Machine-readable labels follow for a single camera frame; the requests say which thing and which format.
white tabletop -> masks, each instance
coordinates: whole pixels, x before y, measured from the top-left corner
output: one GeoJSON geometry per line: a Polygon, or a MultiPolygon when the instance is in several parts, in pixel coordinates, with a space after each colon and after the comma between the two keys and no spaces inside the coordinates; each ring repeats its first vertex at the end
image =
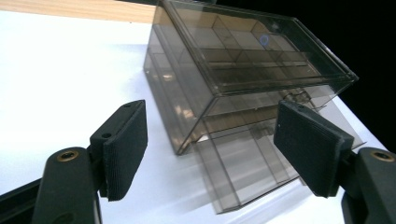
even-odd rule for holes
{"type": "MultiPolygon", "coordinates": [[[[101,199],[111,223],[344,223],[343,190],[315,197],[294,181],[216,215],[193,154],[174,154],[143,73],[151,25],[0,11],[0,195],[40,178],[47,158],[89,138],[120,106],[145,99],[148,147],[119,201],[101,199]]],[[[365,147],[384,148],[338,98],[365,147]]]]}

wooden floor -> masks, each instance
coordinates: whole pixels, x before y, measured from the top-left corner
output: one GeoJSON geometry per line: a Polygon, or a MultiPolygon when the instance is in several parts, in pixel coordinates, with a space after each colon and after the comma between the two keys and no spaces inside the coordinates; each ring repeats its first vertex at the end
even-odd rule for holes
{"type": "Polygon", "coordinates": [[[155,6],[115,0],[0,0],[0,10],[152,23],[155,6]]]}

table surface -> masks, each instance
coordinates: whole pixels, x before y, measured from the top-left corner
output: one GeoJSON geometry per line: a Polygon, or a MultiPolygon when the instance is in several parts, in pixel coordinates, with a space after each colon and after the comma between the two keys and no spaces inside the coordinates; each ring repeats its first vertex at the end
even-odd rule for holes
{"type": "MultiPolygon", "coordinates": [[[[85,14],[90,1],[74,1],[0,3],[0,194],[40,178],[52,153],[87,147],[120,105],[145,99],[148,148],[127,196],[101,199],[104,223],[344,223],[342,189],[317,198],[299,181],[216,215],[201,164],[193,154],[174,154],[144,76],[153,7],[96,0],[101,13],[85,14]],[[140,7],[151,16],[136,16],[140,7]],[[63,14],[69,9],[76,14],[63,14]]],[[[340,110],[366,147],[384,148],[338,97],[333,105],[328,119],[340,110]]]]}

transparent plastic box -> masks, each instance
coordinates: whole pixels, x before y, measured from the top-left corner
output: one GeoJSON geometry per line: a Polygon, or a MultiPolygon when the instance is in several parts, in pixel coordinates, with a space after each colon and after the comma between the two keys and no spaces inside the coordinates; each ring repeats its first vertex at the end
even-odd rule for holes
{"type": "Polygon", "coordinates": [[[156,7],[144,69],[175,153],[199,155],[218,213],[299,177],[272,141],[279,100],[319,111],[358,80],[295,18],[173,0],[156,7]]]}

dark background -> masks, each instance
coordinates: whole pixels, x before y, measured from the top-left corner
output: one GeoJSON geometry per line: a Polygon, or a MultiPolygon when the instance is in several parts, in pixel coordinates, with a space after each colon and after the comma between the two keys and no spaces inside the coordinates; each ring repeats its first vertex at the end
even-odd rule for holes
{"type": "Polygon", "coordinates": [[[218,0],[217,4],[299,19],[360,78],[339,97],[388,150],[396,151],[396,7],[390,1],[218,0]]]}

